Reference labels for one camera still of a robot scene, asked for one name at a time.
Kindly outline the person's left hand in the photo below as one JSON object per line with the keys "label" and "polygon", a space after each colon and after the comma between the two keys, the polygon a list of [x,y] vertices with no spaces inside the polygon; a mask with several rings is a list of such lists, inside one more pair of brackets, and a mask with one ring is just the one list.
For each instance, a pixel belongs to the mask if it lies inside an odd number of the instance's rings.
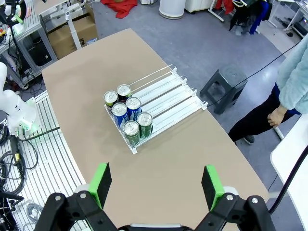
{"label": "person's left hand", "polygon": [[287,108],[283,107],[281,104],[274,109],[272,113],[268,115],[268,123],[272,127],[277,127],[282,123],[282,120],[287,112]]}

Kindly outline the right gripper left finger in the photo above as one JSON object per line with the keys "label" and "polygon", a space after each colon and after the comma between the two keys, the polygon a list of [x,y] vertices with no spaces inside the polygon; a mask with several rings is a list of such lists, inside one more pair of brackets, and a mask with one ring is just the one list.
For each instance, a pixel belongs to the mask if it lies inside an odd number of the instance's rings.
{"label": "right gripper left finger", "polygon": [[112,182],[109,163],[99,164],[89,188],[66,197],[51,194],[35,226],[36,231],[69,231],[84,220],[92,231],[116,231],[117,227],[103,210]]}

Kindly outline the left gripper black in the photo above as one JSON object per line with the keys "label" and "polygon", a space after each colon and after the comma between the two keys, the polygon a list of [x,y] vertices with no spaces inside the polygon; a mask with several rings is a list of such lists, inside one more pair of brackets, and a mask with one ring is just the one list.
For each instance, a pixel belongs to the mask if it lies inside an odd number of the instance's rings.
{"label": "left gripper black", "polygon": [[24,0],[1,0],[0,21],[3,24],[23,24],[27,6]]}

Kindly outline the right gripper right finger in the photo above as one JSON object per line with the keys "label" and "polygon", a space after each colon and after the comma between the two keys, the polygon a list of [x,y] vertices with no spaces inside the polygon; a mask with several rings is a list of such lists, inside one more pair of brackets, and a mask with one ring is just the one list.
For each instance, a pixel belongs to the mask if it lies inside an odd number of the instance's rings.
{"label": "right gripper right finger", "polygon": [[213,165],[206,165],[201,180],[209,212],[195,228],[196,231],[221,231],[234,223],[240,231],[274,231],[269,210],[261,196],[246,200],[226,192]]}

